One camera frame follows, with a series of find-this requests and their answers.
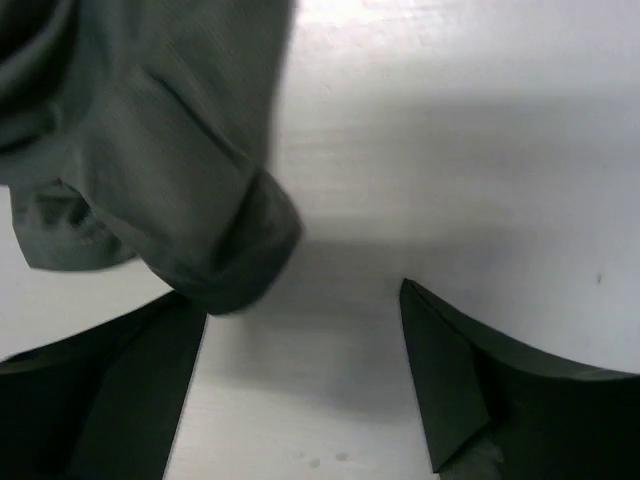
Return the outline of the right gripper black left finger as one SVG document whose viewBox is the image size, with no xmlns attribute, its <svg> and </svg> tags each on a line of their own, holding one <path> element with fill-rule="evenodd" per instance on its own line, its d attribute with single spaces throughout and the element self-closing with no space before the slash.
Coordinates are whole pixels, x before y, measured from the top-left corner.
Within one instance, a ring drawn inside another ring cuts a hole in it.
<svg viewBox="0 0 640 480">
<path fill-rule="evenodd" d="M 2 478 L 163 478 L 206 320 L 170 293 L 2 361 Z"/>
</svg>

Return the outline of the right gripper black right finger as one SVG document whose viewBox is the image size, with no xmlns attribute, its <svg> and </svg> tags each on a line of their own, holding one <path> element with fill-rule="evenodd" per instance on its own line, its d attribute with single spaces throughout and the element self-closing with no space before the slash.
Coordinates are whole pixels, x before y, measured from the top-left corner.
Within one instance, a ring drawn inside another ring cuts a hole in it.
<svg viewBox="0 0 640 480">
<path fill-rule="evenodd" d="M 433 472 L 442 479 L 635 479 L 639 378 L 545 353 L 412 280 L 399 304 Z"/>
</svg>

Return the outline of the dark grey t-shirt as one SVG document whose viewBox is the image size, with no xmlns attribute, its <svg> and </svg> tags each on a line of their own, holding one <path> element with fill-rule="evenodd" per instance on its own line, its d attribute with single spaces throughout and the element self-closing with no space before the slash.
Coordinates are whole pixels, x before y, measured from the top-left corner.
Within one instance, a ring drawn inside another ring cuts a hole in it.
<svg viewBox="0 0 640 480">
<path fill-rule="evenodd" d="M 5 1 L 1 183 L 27 264 L 141 259 L 210 314 L 301 234 L 268 170 L 289 1 Z"/>
</svg>

